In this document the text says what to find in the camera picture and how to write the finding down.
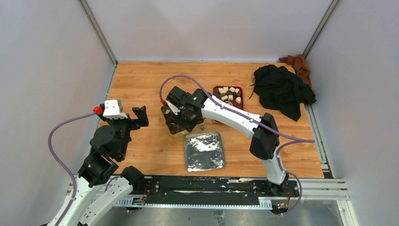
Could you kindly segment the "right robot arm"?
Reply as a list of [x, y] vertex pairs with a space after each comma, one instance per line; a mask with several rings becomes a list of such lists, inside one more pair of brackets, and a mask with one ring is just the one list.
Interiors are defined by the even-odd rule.
[[177, 86], [168, 93], [166, 104], [173, 112], [173, 121], [188, 132], [209, 118], [244, 134], [251, 140], [249, 151], [264, 164], [270, 193], [279, 197], [287, 191], [288, 175], [280, 168], [277, 160], [279, 135], [271, 114], [261, 116], [248, 113], [209, 92], [196, 89], [191, 94]]

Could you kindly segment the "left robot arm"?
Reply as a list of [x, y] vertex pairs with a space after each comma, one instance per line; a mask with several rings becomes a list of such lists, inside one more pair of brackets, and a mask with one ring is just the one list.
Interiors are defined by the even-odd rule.
[[[108, 100], [96, 106], [92, 113], [78, 116], [55, 126], [48, 136], [48, 148], [54, 159], [69, 174], [72, 191], [62, 207], [48, 223], [49, 226], [94, 226], [115, 204], [129, 193], [140, 194], [144, 189], [144, 174], [133, 166], [126, 167], [120, 176], [111, 176], [118, 162], [125, 159], [132, 138], [130, 132], [148, 127], [146, 107], [134, 107], [135, 119], [123, 112], [119, 100]], [[85, 158], [78, 176], [61, 161], [52, 146], [54, 132], [61, 126], [98, 116], [106, 122], [90, 140], [90, 153]]]

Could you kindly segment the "red chocolate tray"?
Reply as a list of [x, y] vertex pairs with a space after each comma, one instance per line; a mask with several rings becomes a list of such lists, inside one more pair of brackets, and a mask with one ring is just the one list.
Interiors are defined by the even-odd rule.
[[212, 94], [224, 103], [244, 110], [243, 92], [241, 87], [215, 86]]

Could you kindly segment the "gold chocolate tin box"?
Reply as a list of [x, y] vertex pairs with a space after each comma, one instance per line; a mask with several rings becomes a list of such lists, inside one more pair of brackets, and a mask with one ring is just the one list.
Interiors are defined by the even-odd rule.
[[162, 116], [164, 118], [165, 124], [168, 128], [168, 131], [170, 135], [172, 136], [173, 139], [181, 139], [184, 138], [184, 136], [191, 134], [191, 133], [200, 133], [202, 130], [199, 128], [199, 125], [196, 125], [196, 127], [191, 131], [187, 131], [184, 127], [182, 127], [180, 124], [178, 124], [174, 119], [173, 119], [173, 112], [169, 109], [167, 106], [162, 106], [160, 108]]

